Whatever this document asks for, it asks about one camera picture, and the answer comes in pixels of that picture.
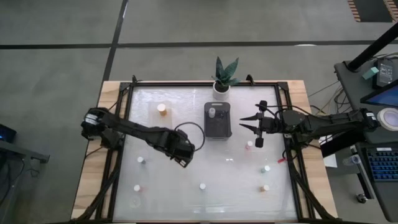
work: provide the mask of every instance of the keyboard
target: keyboard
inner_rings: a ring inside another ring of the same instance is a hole
[[[398,182],[398,151],[367,149],[369,165],[375,182]]]

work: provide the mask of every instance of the gray floor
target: gray floor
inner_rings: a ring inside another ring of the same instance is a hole
[[[2,0],[0,44],[110,43],[121,0]],[[119,42],[373,40],[390,23],[357,23],[344,0],[130,0]],[[366,46],[118,49],[110,80],[208,80],[215,58],[239,57],[238,78],[305,80],[307,93],[336,81],[333,64]],[[385,51],[397,51],[388,46]],[[69,219],[87,142],[80,121],[96,104],[109,49],[0,50],[0,123],[17,144],[51,155],[24,175],[15,223]],[[310,98],[321,106],[335,85]],[[340,218],[386,223],[376,201],[352,198],[355,176],[330,175]]]

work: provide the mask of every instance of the white tabletop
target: white tabletop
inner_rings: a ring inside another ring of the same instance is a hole
[[[276,105],[274,87],[233,86],[227,100],[232,136],[227,141],[206,141],[185,169],[144,141],[127,136],[113,221],[296,220],[287,163],[277,163],[284,150],[282,135],[264,134],[263,148],[245,149],[256,136],[239,123],[257,126],[258,122],[239,118],[257,113],[254,105],[260,100]],[[138,87],[129,120],[168,128],[193,121],[203,127],[204,105],[214,101],[212,87]],[[159,103],[166,105],[167,115],[159,114]],[[201,144],[196,126],[181,129],[196,147]],[[138,157],[145,164],[137,162]],[[261,172],[264,166],[270,171]],[[135,185],[140,191],[134,191]],[[269,190],[262,191],[264,185]]]

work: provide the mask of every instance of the small bottle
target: small bottle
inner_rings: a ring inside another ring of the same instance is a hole
[[[264,166],[262,169],[261,169],[261,172],[262,173],[265,173],[265,172],[268,172],[268,171],[270,171],[271,170],[271,168],[269,167],[269,166]]]
[[[248,141],[247,143],[246,143],[246,146],[244,147],[245,149],[247,149],[247,150],[249,150],[249,149],[251,149],[253,147],[253,142],[252,141]]]
[[[261,192],[269,191],[269,186],[266,185],[266,184],[263,185],[263,186],[261,186],[261,187],[260,187],[260,191],[261,191]]]
[[[141,163],[141,164],[145,164],[146,161],[144,160],[144,158],[142,158],[141,156],[137,158],[137,162]]]
[[[209,118],[214,118],[216,116],[216,109],[210,108],[209,109]]]
[[[201,183],[201,184],[199,185],[199,188],[200,188],[200,190],[205,190],[205,189],[206,189],[206,184]]]
[[[157,105],[157,110],[162,116],[165,116],[167,114],[166,105],[164,105],[163,103]]]
[[[361,158],[359,157],[359,155],[352,155],[343,159],[343,164],[346,166],[352,166],[360,163],[361,163]]]
[[[140,190],[141,190],[140,185],[137,184],[137,185],[134,186],[134,191],[135,191],[135,192],[138,192],[138,191],[140,191]]]

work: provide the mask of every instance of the potted plant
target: potted plant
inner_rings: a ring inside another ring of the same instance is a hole
[[[225,69],[219,57],[216,61],[216,77],[213,84],[213,97],[216,100],[226,100],[228,98],[230,86],[236,85],[240,82],[237,78],[232,78],[238,66],[239,58],[229,64]]]

